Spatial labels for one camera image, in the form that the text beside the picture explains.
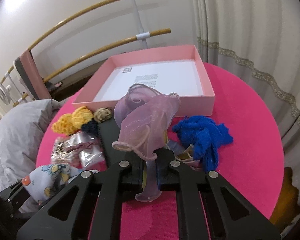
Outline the pink cardboard box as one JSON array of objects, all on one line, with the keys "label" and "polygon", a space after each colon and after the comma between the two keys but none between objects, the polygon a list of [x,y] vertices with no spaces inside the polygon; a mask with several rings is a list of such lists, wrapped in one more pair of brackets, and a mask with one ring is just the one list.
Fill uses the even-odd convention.
[{"label": "pink cardboard box", "polygon": [[170,46],[111,56],[73,101],[75,108],[114,108],[131,85],[140,83],[181,100],[177,116],[213,112],[215,93],[195,46]]}]

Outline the cream curtain with trim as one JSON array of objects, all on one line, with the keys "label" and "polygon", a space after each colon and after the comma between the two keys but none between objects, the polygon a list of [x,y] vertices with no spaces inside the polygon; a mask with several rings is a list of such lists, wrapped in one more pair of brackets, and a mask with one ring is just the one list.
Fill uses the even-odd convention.
[{"label": "cream curtain with trim", "polygon": [[253,87],[283,138],[300,135],[300,1],[192,2],[202,59]]}]

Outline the black leather case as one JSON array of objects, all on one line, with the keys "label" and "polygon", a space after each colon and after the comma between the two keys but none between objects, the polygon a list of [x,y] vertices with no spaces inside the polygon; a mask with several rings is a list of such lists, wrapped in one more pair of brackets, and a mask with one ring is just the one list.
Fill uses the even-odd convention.
[{"label": "black leather case", "polygon": [[123,178],[123,182],[137,193],[142,191],[143,179],[143,160],[134,152],[118,151],[112,147],[112,143],[118,141],[120,128],[117,126],[114,118],[98,124],[98,136],[104,150],[106,163],[108,167],[127,160],[130,163],[130,174]]}]

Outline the white barre stand post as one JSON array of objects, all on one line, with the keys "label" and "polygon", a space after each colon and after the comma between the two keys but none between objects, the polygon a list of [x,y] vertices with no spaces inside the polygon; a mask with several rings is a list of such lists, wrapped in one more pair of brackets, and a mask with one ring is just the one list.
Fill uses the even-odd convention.
[{"label": "white barre stand post", "polygon": [[150,37],[149,33],[145,32],[143,25],[141,23],[140,14],[138,11],[138,6],[136,5],[136,0],[131,0],[133,5],[133,14],[135,23],[138,29],[138,34],[136,35],[137,40],[141,42],[143,49],[148,49],[147,38]]}]

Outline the grey quilted blanket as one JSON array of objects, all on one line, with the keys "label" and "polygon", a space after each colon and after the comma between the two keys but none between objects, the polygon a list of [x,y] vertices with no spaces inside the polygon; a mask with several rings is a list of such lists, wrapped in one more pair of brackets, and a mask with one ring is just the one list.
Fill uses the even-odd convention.
[{"label": "grey quilted blanket", "polygon": [[36,167],[40,143],[61,108],[53,99],[21,104],[0,120],[0,192]]}]

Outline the wooden chair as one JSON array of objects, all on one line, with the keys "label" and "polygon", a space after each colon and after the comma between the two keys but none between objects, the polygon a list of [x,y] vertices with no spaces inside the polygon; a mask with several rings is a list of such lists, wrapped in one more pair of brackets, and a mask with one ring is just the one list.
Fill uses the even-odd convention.
[{"label": "wooden chair", "polygon": [[285,167],[281,192],[269,219],[280,232],[289,226],[293,219],[300,214],[300,205],[298,204],[299,190],[292,185],[292,176],[292,168]]}]

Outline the purple organza scarf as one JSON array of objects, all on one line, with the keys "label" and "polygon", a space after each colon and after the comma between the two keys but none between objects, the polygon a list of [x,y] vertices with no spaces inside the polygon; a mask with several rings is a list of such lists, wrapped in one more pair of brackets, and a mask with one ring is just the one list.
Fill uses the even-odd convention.
[{"label": "purple organza scarf", "polygon": [[146,185],[135,195],[139,202],[152,202],[161,195],[157,184],[156,150],[166,145],[167,129],[179,108],[178,94],[162,94],[141,83],[131,85],[114,108],[120,133],[111,146],[118,151],[134,152],[146,162]]}]

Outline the small white fan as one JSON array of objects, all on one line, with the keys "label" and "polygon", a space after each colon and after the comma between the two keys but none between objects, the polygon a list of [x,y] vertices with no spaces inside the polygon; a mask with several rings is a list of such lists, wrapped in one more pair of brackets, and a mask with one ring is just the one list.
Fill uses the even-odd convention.
[{"label": "small white fan", "polygon": [[10,95],[11,86],[8,85],[5,87],[4,85],[0,84],[0,99],[2,102],[6,105],[9,105],[12,101],[11,95]]}]

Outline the light blue cartoon print cloth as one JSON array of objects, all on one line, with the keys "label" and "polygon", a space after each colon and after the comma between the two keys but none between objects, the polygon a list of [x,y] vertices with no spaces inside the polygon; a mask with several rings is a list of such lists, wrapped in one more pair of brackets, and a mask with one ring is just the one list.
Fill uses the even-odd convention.
[{"label": "light blue cartoon print cloth", "polygon": [[53,197],[62,187],[74,180],[82,169],[69,164],[43,165],[26,175],[21,183],[30,196],[42,204]]}]

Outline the yellow crochet piece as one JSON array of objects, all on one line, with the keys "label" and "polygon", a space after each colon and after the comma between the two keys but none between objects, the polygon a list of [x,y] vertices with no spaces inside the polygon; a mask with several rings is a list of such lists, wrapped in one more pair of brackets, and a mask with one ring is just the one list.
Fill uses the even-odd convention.
[{"label": "yellow crochet piece", "polygon": [[83,124],[87,124],[94,117],[94,114],[87,107],[77,108],[72,113],[63,114],[52,124],[52,131],[58,134],[71,135],[79,131]]}]

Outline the white printed paper sheet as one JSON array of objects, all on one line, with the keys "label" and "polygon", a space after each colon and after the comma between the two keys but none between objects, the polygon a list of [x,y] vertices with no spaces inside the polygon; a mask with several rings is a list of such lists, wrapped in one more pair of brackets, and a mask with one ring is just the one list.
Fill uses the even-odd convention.
[{"label": "white printed paper sheet", "polygon": [[115,68],[96,94],[94,101],[119,100],[135,83],[154,88],[162,94],[204,94],[193,60],[160,61]]}]

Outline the tan fabric scrunchie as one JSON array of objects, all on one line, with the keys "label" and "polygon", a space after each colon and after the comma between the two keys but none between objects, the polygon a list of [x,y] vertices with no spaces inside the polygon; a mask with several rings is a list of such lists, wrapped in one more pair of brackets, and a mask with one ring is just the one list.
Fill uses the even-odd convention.
[{"label": "tan fabric scrunchie", "polygon": [[111,119],[112,116],[112,110],[108,107],[98,108],[96,111],[94,111],[94,120],[98,124]]}]

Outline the blue yarn bundle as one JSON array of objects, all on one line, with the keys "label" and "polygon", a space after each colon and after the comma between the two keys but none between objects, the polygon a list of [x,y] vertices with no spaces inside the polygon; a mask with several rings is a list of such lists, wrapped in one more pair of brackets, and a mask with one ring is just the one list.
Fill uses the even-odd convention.
[{"label": "blue yarn bundle", "polygon": [[181,145],[193,145],[193,158],[200,161],[204,172],[216,170],[219,164],[218,149],[233,142],[225,124],[217,124],[211,118],[195,115],[180,120],[172,127]]}]

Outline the pink grey yoga mat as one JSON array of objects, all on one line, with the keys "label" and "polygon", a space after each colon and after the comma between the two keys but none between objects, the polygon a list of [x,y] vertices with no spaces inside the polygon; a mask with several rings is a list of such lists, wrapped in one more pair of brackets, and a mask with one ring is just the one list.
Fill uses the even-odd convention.
[{"label": "pink grey yoga mat", "polygon": [[51,98],[51,95],[38,72],[30,50],[24,51],[13,64],[25,83],[25,86],[36,100]]}]

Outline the clear plastic bag with string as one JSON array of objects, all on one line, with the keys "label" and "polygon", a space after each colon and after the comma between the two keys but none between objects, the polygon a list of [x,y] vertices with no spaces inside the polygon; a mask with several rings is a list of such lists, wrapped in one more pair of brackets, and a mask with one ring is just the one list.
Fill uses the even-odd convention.
[{"label": "clear plastic bag with string", "polygon": [[100,172],[107,169],[100,140],[88,132],[58,137],[52,147],[51,163]]}]

